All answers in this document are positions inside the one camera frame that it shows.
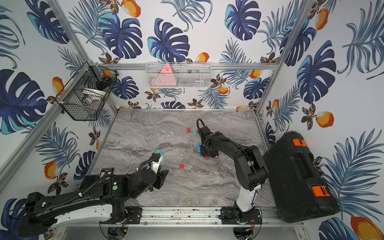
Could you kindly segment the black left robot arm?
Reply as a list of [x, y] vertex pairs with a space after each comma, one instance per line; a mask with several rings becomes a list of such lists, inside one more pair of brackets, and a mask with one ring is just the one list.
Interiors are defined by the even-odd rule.
[[68, 194], [49, 197], [31, 193], [25, 203], [25, 215], [20, 220], [19, 236], [28, 238], [44, 234], [58, 222], [57, 216], [93, 206], [112, 206], [112, 213], [103, 224], [123, 223], [128, 218], [125, 202], [147, 190], [159, 190], [168, 173], [168, 170], [155, 173], [144, 169], [127, 175], [106, 175], [88, 187]]

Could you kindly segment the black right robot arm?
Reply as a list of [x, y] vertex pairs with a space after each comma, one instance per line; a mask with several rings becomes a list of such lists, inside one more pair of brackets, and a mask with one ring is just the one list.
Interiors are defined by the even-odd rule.
[[235, 173], [240, 184], [239, 196], [233, 207], [233, 216], [223, 219], [248, 224], [254, 219], [256, 197], [268, 178], [268, 170], [258, 147], [238, 144], [220, 132], [200, 133], [201, 156], [218, 158], [219, 153], [229, 157], [235, 166]]

